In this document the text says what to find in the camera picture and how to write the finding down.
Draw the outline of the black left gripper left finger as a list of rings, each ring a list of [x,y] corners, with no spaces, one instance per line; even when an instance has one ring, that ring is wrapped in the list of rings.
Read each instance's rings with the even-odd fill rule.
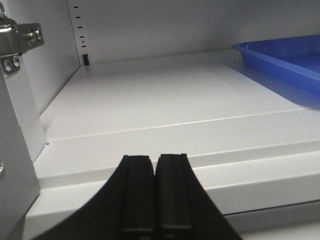
[[[102,188],[37,240],[154,240],[154,170],[148,156],[125,155]]]

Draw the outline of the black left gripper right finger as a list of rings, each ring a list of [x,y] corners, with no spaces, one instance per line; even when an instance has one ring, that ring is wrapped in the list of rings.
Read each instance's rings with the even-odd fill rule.
[[[155,183],[158,239],[241,239],[200,184],[186,154],[162,154]]]

